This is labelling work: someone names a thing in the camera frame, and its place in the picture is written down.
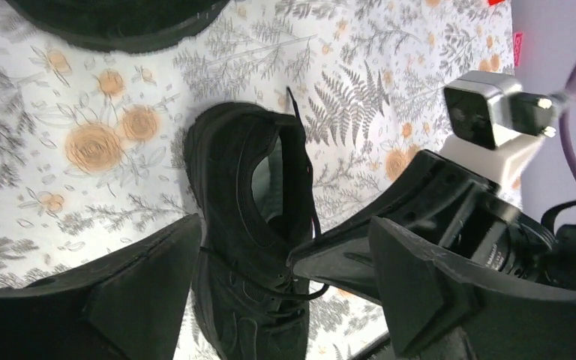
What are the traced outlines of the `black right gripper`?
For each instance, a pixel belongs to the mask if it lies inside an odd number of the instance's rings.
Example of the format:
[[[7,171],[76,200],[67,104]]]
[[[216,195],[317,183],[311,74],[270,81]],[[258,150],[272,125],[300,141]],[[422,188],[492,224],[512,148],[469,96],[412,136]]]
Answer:
[[[437,244],[480,266],[547,283],[547,258],[557,250],[553,233],[494,193],[474,185],[459,196]]]

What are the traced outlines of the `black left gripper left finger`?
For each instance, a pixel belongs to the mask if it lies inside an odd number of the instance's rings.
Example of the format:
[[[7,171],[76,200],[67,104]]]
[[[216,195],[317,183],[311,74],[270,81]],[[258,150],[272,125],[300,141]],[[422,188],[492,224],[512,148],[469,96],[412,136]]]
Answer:
[[[0,359],[171,359],[202,240],[189,215],[21,289],[0,289]]]

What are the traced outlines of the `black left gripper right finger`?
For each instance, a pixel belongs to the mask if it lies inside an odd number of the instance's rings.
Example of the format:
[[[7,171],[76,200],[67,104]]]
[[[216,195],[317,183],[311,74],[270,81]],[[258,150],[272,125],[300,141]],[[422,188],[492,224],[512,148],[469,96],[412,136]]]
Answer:
[[[375,217],[368,241],[394,354],[453,334],[478,359],[576,359],[576,291],[522,280]]]

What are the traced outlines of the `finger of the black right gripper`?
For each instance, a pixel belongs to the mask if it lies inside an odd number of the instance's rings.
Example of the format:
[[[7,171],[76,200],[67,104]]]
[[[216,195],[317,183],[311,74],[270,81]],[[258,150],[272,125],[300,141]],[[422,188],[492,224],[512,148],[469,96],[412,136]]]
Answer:
[[[368,228],[387,218],[438,245],[457,238],[486,178],[438,154],[422,150],[382,194],[358,213],[289,256],[295,275],[379,304]]]

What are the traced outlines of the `black sneaker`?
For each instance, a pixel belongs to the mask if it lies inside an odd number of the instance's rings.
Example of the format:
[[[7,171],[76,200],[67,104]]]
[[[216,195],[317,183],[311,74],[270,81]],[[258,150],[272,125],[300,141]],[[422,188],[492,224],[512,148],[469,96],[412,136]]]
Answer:
[[[143,54],[169,49],[197,36],[229,2],[13,0],[8,4],[40,30],[75,47]]]
[[[192,283],[195,319],[221,359],[303,359],[309,281],[287,265],[290,251],[321,233],[313,167],[297,112],[224,102],[202,112],[184,141],[184,162],[205,238]],[[254,170],[282,149],[278,214],[254,201]]]

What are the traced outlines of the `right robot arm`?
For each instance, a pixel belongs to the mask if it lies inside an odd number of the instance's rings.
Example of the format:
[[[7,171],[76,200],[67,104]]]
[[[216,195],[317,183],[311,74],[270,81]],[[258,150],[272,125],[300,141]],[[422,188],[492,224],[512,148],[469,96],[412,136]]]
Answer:
[[[536,221],[501,200],[497,191],[492,181],[432,151],[420,151],[382,195],[297,247],[288,263],[297,275],[380,303],[368,241],[369,223],[379,217],[498,272],[576,289],[576,225],[554,227],[566,204]]]

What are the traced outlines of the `pink brick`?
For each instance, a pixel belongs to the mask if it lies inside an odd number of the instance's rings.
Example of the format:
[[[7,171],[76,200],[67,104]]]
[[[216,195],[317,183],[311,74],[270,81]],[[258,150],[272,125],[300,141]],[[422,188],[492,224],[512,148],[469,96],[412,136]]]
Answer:
[[[521,49],[523,43],[524,33],[522,31],[516,31],[513,34],[513,59],[514,66],[517,68],[521,63]]]

